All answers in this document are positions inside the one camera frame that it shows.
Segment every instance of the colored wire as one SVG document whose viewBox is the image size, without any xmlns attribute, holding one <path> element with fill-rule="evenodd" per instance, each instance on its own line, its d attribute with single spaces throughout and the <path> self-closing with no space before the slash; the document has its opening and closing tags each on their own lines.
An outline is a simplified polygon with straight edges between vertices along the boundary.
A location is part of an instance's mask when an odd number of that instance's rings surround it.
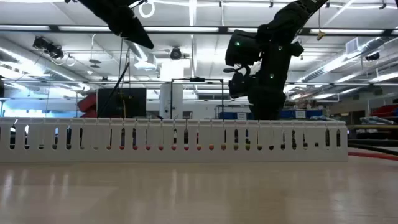
<svg viewBox="0 0 398 224">
<path fill-rule="evenodd" d="M 388 159 L 388 160 L 392 160 L 392 161 L 398 161 L 398 156 L 385 155 L 385 154 L 380 154 L 380 153 L 349 152 L 348 155 L 349 156 L 359 156 L 359 157 Z"/>
<path fill-rule="evenodd" d="M 361 144 L 348 144 L 348 147 L 352 147 L 352 148 L 356 148 L 356 149 L 364 149 L 364 150 L 369 150 L 369 151 L 374 151 L 374 152 L 381 152 L 381 153 L 385 153 L 385 154 L 398 156 L 397 151 L 381 149 L 381 148 L 373 147 L 373 146 L 367 146 L 367 145 L 361 145 Z"/>
</svg>

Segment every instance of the security camera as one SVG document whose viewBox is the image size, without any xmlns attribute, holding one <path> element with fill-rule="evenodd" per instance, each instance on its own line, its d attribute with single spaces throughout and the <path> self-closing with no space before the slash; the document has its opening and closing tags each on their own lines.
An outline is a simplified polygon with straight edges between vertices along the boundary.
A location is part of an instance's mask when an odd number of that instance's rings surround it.
<svg viewBox="0 0 398 224">
<path fill-rule="evenodd" d="M 173 49 L 170 53 L 170 58 L 172 60 L 180 60 L 182 58 L 182 53 L 181 53 L 180 47 L 173 47 Z"/>
</svg>

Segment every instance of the fluorescent light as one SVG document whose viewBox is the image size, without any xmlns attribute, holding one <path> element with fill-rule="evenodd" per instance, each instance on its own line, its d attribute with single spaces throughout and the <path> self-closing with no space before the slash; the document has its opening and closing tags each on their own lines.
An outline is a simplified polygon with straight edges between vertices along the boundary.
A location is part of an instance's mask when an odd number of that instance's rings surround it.
<svg viewBox="0 0 398 224">
<path fill-rule="evenodd" d="M 398 73 L 391 73 L 388 75 L 380 75 L 376 78 L 369 80 L 369 82 L 381 82 L 381 81 L 389 80 L 391 78 L 396 78 L 396 77 L 398 77 Z"/>
<path fill-rule="evenodd" d="M 379 29 L 321 29 L 326 34 L 382 34 Z M 310 34 L 319 33 L 319 29 L 311 29 Z"/>
<path fill-rule="evenodd" d="M 296 95 L 293 95 L 292 97 L 290 97 L 290 100 L 296 100 L 296 99 L 299 99 L 299 98 L 301 98 L 301 97 L 303 97 L 303 95 L 301 95 L 301 94 L 296 94 Z"/>
<path fill-rule="evenodd" d="M 325 94 L 319 94 L 318 96 L 315 96 L 314 99 L 324 99 L 333 96 L 334 93 L 325 93 Z"/>
<path fill-rule="evenodd" d="M 199 94 L 222 94 L 222 90 L 197 90 Z M 224 90 L 224 94 L 229 94 L 229 90 Z"/>
<path fill-rule="evenodd" d="M 241 30 L 241 31 L 245 31 L 245 32 L 252 32 L 252 33 L 256 33 L 258 30 L 258 28 L 232 27 L 232 28 L 228 28 L 228 32 L 234 32 L 237 29 Z"/>
<path fill-rule="evenodd" d="M 0 30 L 43 31 L 43 30 L 50 30 L 50 27 L 49 26 L 25 26 L 25 25 L 0 25 Z"/>
<path fill-rule="evenodd" d="M 59 26 L 60 31 L 101 32 L 111 31 L 107 26 Z"/>
<path fill-rule="evenodd" d="M 294 88 L 296 88 L 296 87 L 301 87 L 301 88 L 306 88 L 307 87 L 307 85 L 286 85 L 285 86 L 285 88 L 284 88 L 284 93 L 285 92 L 288 92 L 288 91 L 290 91 L 290 90 L 293 90 Z"/>
<path fill-rule="evenodd" d="M 352 89 L 348 89 L 348 90 L 342 91 L 340 94 L 350 93 L 350 92 L 352 92 L 352 91 L 354 91 L 354 90 L 357 90 L 358 88 L 359 88 L 359 87 L 357 87 L 357 88 L 352 88 Z"/>
<path fill-rule="evenodd" d="M 145 27 L 148 32 L 218 32 L 218 27 Z"/>
<path fill-rule="evenodd" d="M 354 78 L 356 75 L 347 75 L 346 77 L 343 77 L 343 78 L 340 78 L 340 79 L 338 79 L 336 82 L 337 83 L 341 83 L 341 82 L 345 82 L 345 81 L 347 81 L 347 80 L 350 80 L 350 79 L 352 79 L 352 78 Z"/>
<path fill-rule="evenodd" d="M 9 87 L 16 88 L 16 89 L 18 89 L 18 90 L 27 90 L 27 88 L 26 88 L 25 86 L 20 85 L 20 84 L 18 84 L 18 83 L 6 83 L 5 85 L 6 85 L 6 86 L 9 86 Z"/>
<path fill-rule="evenodd" d="M 230 7 L 266 7 L 270 6 L 269 2 L 225 2 L 224 6 Z M 278 3 L 275 2 L 273 7 L 285 7 L 287 3 Z"/>
</svg>

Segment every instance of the yellow wire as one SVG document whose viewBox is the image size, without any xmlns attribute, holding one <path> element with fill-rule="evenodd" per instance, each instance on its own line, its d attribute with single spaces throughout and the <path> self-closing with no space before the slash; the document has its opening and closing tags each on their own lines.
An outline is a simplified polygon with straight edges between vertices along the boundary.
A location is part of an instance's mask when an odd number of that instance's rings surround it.
<svg viewBox="0 0 398 224">
<path fill-rule="evenodd" d="M 124 119 L 126 119 L 126 103 L 123 100 Z"/>
</svg>

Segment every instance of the black cable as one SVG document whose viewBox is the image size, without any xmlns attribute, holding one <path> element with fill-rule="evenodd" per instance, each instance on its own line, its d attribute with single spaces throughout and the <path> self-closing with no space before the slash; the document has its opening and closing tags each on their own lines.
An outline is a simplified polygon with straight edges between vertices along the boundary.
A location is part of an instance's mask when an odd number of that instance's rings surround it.
<svg viewBox="0 0 398 224">
<path fill-rule="evenodd" d="M 109 101 L 111 101 L 111 98 L 113 97 L 114 92 L 118 89 L 118 86 L 119 86 L 121 80 L 123 79 L 124 74 L 126 74 L 127 69 L 129 68 L 129 66 L 130 66 L 130 63 L 127 63 L 127 65 L 126 65 L 126 67 L 124 68 L 124 70 L 123 70 L 121 76 L 119 77 L 118 82 L 117 82 L 116 85 L 114 86 L 114 88 L 113 88 L 111 94 L 109 94 L 109 97 L 108 97 L 108 99 L 106 100 L 106 103 L 104 104 L 104 106 L 100 109 L 99 113 L 97 114 L 97 118 L 99 118 L 99 117 L 103 114 L 105 108 L 108 106 Z"/>
<path fill-rule="evenodd" d="M 348 147 L 352 147 L 352 148 L 356 148 L 356 149 L 364 149 L 364 150 L 369 150 L 369 151 L 374 151 L 374 152 L 381 152 L 381 153 L 385 153 L 385 154 L 398 156 L 397 151 L 382 149 L 379 147 L 366 146 L 366 145 L 361 145 L 361 144 L 348 144 Z"/>
<path fill-rule="evenodd" d="M 361 144 L 367 146 L 378 147 L 398 147 L 398 140 L 383 140 L 383 139 L 349 139 L 348 143 Z"/>
</svg>

